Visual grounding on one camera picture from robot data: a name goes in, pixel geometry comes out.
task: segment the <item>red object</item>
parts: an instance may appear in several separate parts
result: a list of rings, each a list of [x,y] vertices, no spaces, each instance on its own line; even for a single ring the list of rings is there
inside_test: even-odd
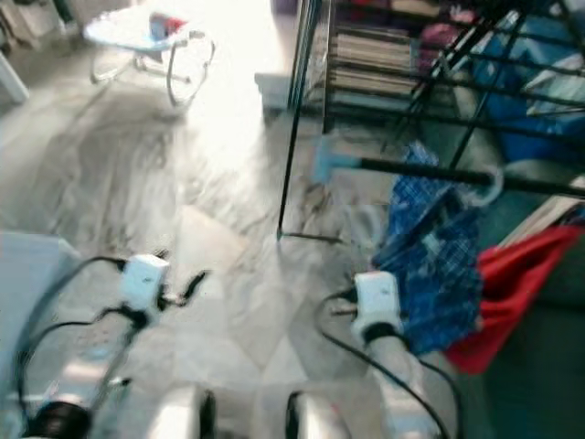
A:
[[[384,0],[385,4],[383,6],[388,6],[388,0]],[[379,5],[379,0],[351,0],[351,3],[355,5],[362,5],[362,6],[376,6]],[[359,21],[364,18],[364,14],[360,11],[352,11],[351,19],[354,21]]]
[[[168,35],[173,35],[182,26],[186,25],[186,21],[178,18],[168,18],[165,24]]]
[[[509,247],[483,252],[479,270],[484,277],[480,305],[484,326],[447,349],[451,363],[467,373],[484,372],[583,231],[577,226],[554,227]]]

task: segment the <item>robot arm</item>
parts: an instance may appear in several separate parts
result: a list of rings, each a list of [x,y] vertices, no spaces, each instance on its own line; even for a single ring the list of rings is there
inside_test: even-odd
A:
[[[405,344],[396,278],[386,272],[358,274],[356,295],[352,332],[371,359],[385,370],[391,370],[395,377],[389,380],[380,369],[373,369],[391,436],[456,437],[456,426],[447,426],[442,420],[444,416],[437,413],[440,408],[446,409],[441,410],[443,414],[454,412],[455,407],[449,399],[435,401],[430,398],[422,365]]]
[[[23,438],[82,439],[88,435],[93,415],[107,397],[134,337],[176,304],[163,297],[168,266],[153,255],[136,255],[126,263],[122,304],[104,310],[87,327],[87,340],[51,385],[48,400]]]

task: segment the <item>pink object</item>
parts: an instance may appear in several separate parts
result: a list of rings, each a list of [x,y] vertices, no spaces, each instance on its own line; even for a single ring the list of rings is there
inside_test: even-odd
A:
[[[451,13],[451,20],[472,23],[475,20],[473,11]],[[437,23],[428,25],[420,34],[420,50],[417,67],[420,73],[429,73],[432,63],[439,56],[442,48],[449,46],[459,35],[461,29],[454,25]]]

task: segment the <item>white plastic hook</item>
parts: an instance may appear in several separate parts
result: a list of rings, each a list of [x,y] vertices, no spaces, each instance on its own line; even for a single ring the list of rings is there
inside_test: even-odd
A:
[[[469,193],[466,196],[466,200],[470,205],[476,208],[485,208],[492,204],[504,190],[504,172],[497,166],[487,166],[485,171],[488,172],[491,177],[493,184],[483,197],[478,197],[475,193]]]

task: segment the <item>metal leg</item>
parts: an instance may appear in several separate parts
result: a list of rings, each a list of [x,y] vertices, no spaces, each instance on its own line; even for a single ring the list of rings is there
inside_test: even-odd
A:
[[[293,90],[294,90],[294,83],[296,82],[297,78],[297,69],[298,69],[298,62],[299,57],[301,56],[301,51],[304,42],[304,27],[303,24],[305,23],[305,16],[307,14],[308,6],[310,0],[300,0],[300,8],[299,8],[299,15],[297,19],[297,35],[296,35],[296,43],[294,46],[294,58],[292,59],[292,74],[291,74],[291,85],[289,86],[289,97],[286,103],[287,109],[290,109],[293,105]]]
[[[327,21],[327,54],[325,59],[325,86],[324,86],[324,97],[323,97],[323,126],[321,129],[322,134],[329,134],[333,131],[334,120],[330,114],[330,106],[332,101],[333,87],[331,85],[331,64],[333,53],[336,50],[333,43],[334,38],[337,36],[336,25],[335,25],[335,10],[337,5],[335,1],[330,2],[328,11]]]
[[[307,35],[307,47],[310,50],[310,47],[313,44],[313,37],[314,31],[317,25],[317,14],[314,12],[313,9],[310,9],[309,16],[307,19],[307,26],[309,28],[309,33]],[[307,76],[307,64],[304,64],[299,77],[299,88],[302,91],[304,89],[304,83]],[[299,122],[301,119],[301,109],[303,107],[303,93],[300,94],[300,99],[295,104],[294,107],[294,116],[292,118],[292,128],[291,128],[291,137],[289,140],[289,152],[286,157],[286,169],[284,171],[284,186],[282,188],[282,198],[281,198],[281,209],[278,216],[278,227],[276,230],[276,239],[280,240],[282,237],[282,223],[284,222],[284,212],[286,210],[286,199],[289,193],[289,186],[291,183],[291,171],[293,169],[293,159],[294,159],[294,148],[296,146],[296,136],[299,131]]]
[[[134,59],[134,68],[137,69],[138,71],[144,71],[146,73],[150,73],[151,75],[161,76],[163,78],[169,76],[168,69],[163,70],[147,66],[146,63],[144,62],[144,56],[142,55],[139,55]],[[191,78],[189,76],[181,76],[171,73],[171,79],[178,80],[179,82],[183,82],[184,84],[191,83]]]
[[[176,93],[176,91],[173,88],[173,85],[174,85],[173,82],[175,80],[179,80],[179,81],[182,81],[184,83],[190,84],[192,81],[191,81],[191,78],[188,78],[188,80],[186,80],[185,77],[180,77],[180,76],[177,76],[174,74],[173,68],[175,67],[177,47],[174,46],[171,49],[171,58],[170,58],[169,63],[168,63],[168,71],[166,73],[166,90],[168,91],[168,97],[169,97],[169,100],[171,101],[171,103],[173,104],[173,106],[180,107],[180,106],[185,106],[185,105],[188,105],[189,103],[191,103],[193,101],[193,99],[195,98],[195,96],[197,95],[197,93],[199,92],[199,89],[201,89],[201,86],[203,85],[203,83],[206,81],[207,69],[209,68],[211,61],[215,57],[215,52],[216,52],[215,43],[213,41],[209,40],[209,44],[211,46],[211,54],[209,55],[209,59],[203,63],[203,75],[201,76],[201,80],[198,82],[197,85],[194,86],[194,88],[190,92],[186,93],[186,95],[184,95],[184,96],[179,96]]]
[[[330,7],[331,7],[330,19],[331,19],[335,5],[330,5]],[[288,155],[287,155],[287,159],[286,159],[286,169],[284,171],[284,186],[282,188],[281,209],[279,212],[278,227],[276,230],[276,239],[278,241],[281,239],[281,237],[287,236],[290,238],[304,238],[304,239],[308,239],[308,240],[325,241],[325,242],[329,242],[329,243],[333,243],[333,244],[342,242],[337,237],[309,235],[309,234],[297,233],[297,232],[288,233],[288,232],[282,231],[282,223],[284,222],[284,212],[286,210],[286,199],[288,197],[289,186],[291,184],[291,171],[293,169],[294,148],[296,146],[296,138],[297,138],[297,134],[298,134],[298,130],[299,130],[299,122],[301,120],[301,109],[303,108],[303,89],[304,89],[304,84],[306,81],[308,58],[310,55],[311,46],[313,44],[314,32],[316,30],[319,12],[320,12],[320,9],[318,9],[318,8],[311,8],[311,10],[309,11],[309,18],[308,18],[308,25],[307,25],[309,28],[309,33],[307,35],[307,57],[304,60],[305,62],[301,66],[301,70],[300,70],[300,78],[299,78],[300,92],[299,92],[298,100],[296,101],[296,104],[295,104],[294,116],[292,118],[291,138],[290,138],[290,143],[289,143],[289,151],[288,151]],[[331,23],[331,22],[329,23],[329,27],[330,27],[330,36],[329,36],[330,40],[328,43],[329,50],[331,50],[331,29],[332,29],[333,25],[334,25],[334,23]],[[326,132],[330,127],[328,124],[329,118],[327,116],[327,104],[328,104],[327,97],[325,96],[325,100],[324,100],[324,130]]]
[[[117,69],[112,69],[109,71],[106,71],[105,73],[98,73],[97,69],[96,69],[96,65],[98,62],[98,56],[100,53],[100,49],[96,48],[95,52],[93,53],[93,56],[91,57],[91,71],[90,71],[90,80],[92,84],[97,84],[99,82],[103,82],[105,80],[114,80],[116,79],[118,76],[120,76],[120,74],[122,72],[124,72],[126,69],[128,69],[128,67],[135,62],[134,58],[123,64],[121,67],[117,68]]]

